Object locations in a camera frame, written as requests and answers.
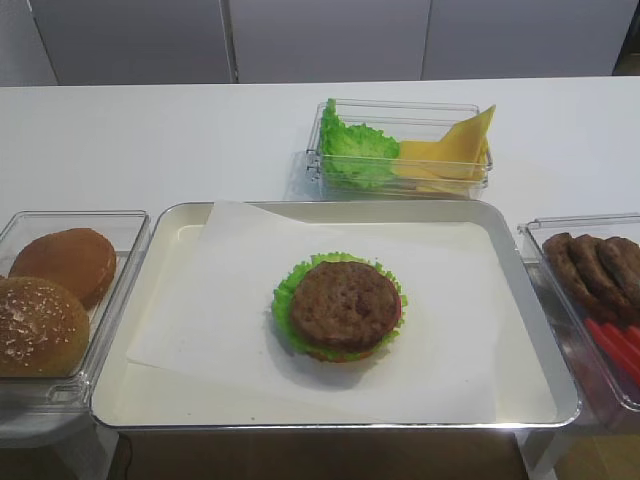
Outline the sesame seed top bun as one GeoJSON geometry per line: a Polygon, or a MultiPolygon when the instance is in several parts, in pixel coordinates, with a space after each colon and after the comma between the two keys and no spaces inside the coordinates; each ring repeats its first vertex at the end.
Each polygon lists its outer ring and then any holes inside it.
{"type": "Polygon", "coordinates": [[[79,300],[45,279],[1,281],[1,376],[67,377],[87,350],[90,321],[79,300]]]}

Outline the clear lettuce and cheese container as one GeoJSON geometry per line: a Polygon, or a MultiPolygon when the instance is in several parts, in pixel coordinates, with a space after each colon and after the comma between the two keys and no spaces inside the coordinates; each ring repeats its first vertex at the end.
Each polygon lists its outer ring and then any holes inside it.
{"type": "Polygon", "coordinates": [[[306,172],[324,196],[453,196],[488,186],[496,108],[329,98],[317,106],[306,172]]]}

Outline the yellow cheese slice flat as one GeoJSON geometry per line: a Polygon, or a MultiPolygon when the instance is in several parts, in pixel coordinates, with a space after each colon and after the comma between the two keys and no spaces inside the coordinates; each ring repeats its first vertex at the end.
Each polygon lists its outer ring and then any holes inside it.
{"type": "Polygon", "coordinates": [[[434,159],[437,142],[401,141],[399,157],[392,162],[392,172],[411,181],[418,192],[447,192],[462,194],[480,181],[453,180],[436,174],[434,159]]]}

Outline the yellow cheese slice upright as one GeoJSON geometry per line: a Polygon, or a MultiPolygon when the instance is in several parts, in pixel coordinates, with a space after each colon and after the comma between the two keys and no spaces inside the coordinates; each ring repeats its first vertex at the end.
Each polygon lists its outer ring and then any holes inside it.
{"type": "Polygon", "coordinates": [[[480,181],[486,173],[487,132],[496,105],[457,122],[436,144],[436,174],[453,180],[480,181]]]}

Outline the brown patty on burger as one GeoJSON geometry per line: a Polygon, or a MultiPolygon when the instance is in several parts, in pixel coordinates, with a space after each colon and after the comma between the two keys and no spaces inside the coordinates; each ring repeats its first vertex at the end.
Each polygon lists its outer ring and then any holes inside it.
{"type": "Polygon", "coordinates": [[[290,321],[314,347],[340,353],[373,350],[397,326],[401,299],[392,281],[373,266],[321,262],[293,292],[290,321]]]}

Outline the green lettuce under patty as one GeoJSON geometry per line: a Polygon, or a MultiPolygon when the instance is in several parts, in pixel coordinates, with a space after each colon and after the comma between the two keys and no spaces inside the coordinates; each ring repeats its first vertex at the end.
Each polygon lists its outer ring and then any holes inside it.
{"type": "Polygon", "coordinates": [[[400,283],[397,281],[394,274],[390,271],[384,269],[384,267],[379,263],[371,263],[363,258],[356,257],[346,252],[331,252],[324,254],[316,254],[310,257],[309,260],[303,261],[296,266],[294,266],[293,270],[288,274],[286,278],[284,278],[279,285],[274,290],[274,297],[272,301],[272,315],[276,324],[279,333],[286,339],[291,348],[301,354],[307,355],[309,351],[315,352],[327,352],[329,354],[338,354],[340,352],[333,352],[329,349],[314,347],[310,345],[308,342],[304,341],[300,335],[298,335],[292,326],[292,322],[290,321],[290,311],[291,311],[291,302],[293,298],[293,292],[296,286],[300,283],[302,278],[306,273],[308,273],[313,267],[318,265],[321,262],[340,262],[340,261],[356,261],[365,263],[373,266],[377,271],[382,273],[384,276],[388,277],[394,286],[396,287],[398,293],[400,294],[401,299],[401,316],[397,326],[391,331],[391,333],[387,334],[381,343],[374,347],[373,350],[368,351],[373,354],[378,350],[392,342],[398,335],[399,329],[403,325],[404,322],[404,310],[408,304],[408,300],[406,295],[402,292],[402,287],[400,283]]]}

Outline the silver metal tray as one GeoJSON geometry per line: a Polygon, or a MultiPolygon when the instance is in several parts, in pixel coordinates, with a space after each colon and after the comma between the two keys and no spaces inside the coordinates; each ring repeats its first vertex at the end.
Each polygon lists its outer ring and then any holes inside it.
{"type": "Polygon", "coordinates": [[[484,228],[498,258],[510,311],[494,349],[495,416],[475,423],[296,423],[278,403],[185,373],[131,360],[129,348],[149,322],[160,290],[193,250],[217,203],[183,203],[159,218],[140,273],[91,400],[94,416],[114,427],[238,427],[271,425],[376,425],[556,427],[578,414],[580,400],[545,313],[503,216],[467,200],[254,203],[266,212],[305,224],[340,226],[361,221],[470,222],[484,228]]]}

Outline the green lettuce leaf in container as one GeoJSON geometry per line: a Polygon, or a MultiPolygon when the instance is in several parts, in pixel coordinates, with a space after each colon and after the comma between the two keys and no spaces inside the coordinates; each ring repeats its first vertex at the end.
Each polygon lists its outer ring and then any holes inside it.
{"type": "Polygon", "coordinates": [[[330,98],[321,119],[319,147],[329,184],[358,190],[382,187],[394,178],[392,161],[399,156],[399,142],[366,124],[345,124],[336,107],[330,98]]]}

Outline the bottom bun of burger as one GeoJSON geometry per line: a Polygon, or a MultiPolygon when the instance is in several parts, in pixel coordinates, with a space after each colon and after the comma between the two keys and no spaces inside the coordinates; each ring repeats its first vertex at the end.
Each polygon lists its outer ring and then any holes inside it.
{"type": "Polygon", "coordinates": [[[372,352],[363,352],[363,353],[338,353],[338,354],[329,354],[327,352],[315,352],[309,351],[307,355],[311,358],[314,358],[321,362],[329,362],[329,363],[351,363],[356,361],[364,360],[373,355],[372,352]]]}

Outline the white parchment paper sheet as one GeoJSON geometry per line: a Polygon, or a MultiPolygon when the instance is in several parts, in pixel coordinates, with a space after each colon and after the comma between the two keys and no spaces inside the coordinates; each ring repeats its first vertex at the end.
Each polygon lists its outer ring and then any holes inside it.
{"type": "Polygon", "coordinates": [[[475,423],[495,416],[494,349],[509,311],[498,258],[476,224],[316,226],[220,202],[128,356],[274,401],[296,423],[475,423]],[[365,360],[312,359],[275,326],[277,285],[296,264],[333,252],[383,266],[407,301],[398,336],[365,360]]]}

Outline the plain brown bun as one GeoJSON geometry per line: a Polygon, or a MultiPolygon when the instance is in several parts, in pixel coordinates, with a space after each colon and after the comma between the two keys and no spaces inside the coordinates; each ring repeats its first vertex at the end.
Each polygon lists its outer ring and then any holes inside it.
{"type": "Polygon", "coordinates": [[[115,272],[111,242],[93,229],[73,228],[30,242],[16,256],[9,276],[54,282],[91,310],[106,295],[115,272]]]}

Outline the middle brown patty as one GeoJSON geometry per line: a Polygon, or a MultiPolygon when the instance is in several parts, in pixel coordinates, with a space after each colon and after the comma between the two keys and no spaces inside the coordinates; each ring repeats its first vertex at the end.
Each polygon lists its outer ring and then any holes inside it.
{"type": "Polygon", "coordinates": [[[602,265],[596,246],[601,239],[588,234],[576,237],[569,247],[579,274],[589,291],[606,307],[613,310],[621,322],[634,323],[637,311],[602,265]]]}

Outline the left red tomato slice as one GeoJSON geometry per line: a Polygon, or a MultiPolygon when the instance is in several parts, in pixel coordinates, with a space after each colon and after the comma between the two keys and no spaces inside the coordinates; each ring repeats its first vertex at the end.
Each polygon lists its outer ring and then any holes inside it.
{"type": "MultiPolygon", "coordinates": [[[[609,357],[613,360],[613,362],[619,368],[621,368],[623,371],[625,371],[633,379],[633,381],[634,381],[634,383],[636,385],[639,385],[639,370],[638,371],[634,371],[633,369],[629,369],[624,364],[620,364],[616,360],[615,355],[613,354],[613,348],[612,348],[611,344],[609,343],[609,341],[606,339],[606,337],[604,336],[604,334],[602,332],[602,326],[604,324],[607,324],[607,323],[599,324],[598,322],[592,320],[591,318],[587,318],[586,321],[585,321],[585,325],[586,325],[588,331],[590,332],[593,340],[596,342],[596,344],[609,355],[609,357]]],[[[625,331],[626,331],[627,328],[628,327],[622,328],[622,329],[618,328],[618,329],[621,330],[622,333],[625,335],[625,331]]]]}

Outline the red tomato slice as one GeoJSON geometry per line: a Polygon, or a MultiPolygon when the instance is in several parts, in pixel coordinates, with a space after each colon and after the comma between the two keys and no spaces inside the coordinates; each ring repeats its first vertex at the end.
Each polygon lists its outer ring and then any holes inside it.
{"type": "Polygon", "coordinates": [[[602,332],[613,348],[613,354],[620,364],[634,371],[639,370],[639,348],[636,347],[616,326],[604,324],[602,332]]]}
{"type": "MultiPolygon", "coordinates": [[[[613,360],[613,362],[619,368],[621,368],[623,371],[625,371],[633,379],[633,381],[634,381],[634,383],[636,385],[639,385],[639,370],[638,371],[634,371],[633,369],[629,369],[624,364],[620,364],[616,360],[615,355],[613,354],[613,348],[612,348],[611,344],[609,343],[609,341],[606,339],[606,337],[604,336],[604,334],[602,332],[602,326],[604,324],[607,324],[607,323],[599,324],[598,322],[592,320],[591,318],[587,318],[586,321],[585,321],[585,325],[586,325],[588,331],[590,332],[593,340],[596,342],[596,344],[609,355],[609,357],[613,360]]],[[[621,330],[622,333],[625,335],[625,331],[626,331],[627,328],[628,327],[622,328],[622,329],[618,328],[618,329],[621,330]]]]}
{"type": "Polygon", "coordinates": [[[640,344],[640,329],[636,326],[629,326],[625,331],[627,340],[635,345],[640,344]]]}

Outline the middle red tomato slice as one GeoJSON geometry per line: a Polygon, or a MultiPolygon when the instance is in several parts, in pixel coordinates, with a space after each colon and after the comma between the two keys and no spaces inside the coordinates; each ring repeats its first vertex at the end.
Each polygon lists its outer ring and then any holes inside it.
{"type": "Polygon", "coordinates": [[[620,364],[634,371],[639,370],[639,348],[636,347],[616,326],[604,324],[602,332],[613,348],[613,354],[620,364]]]}

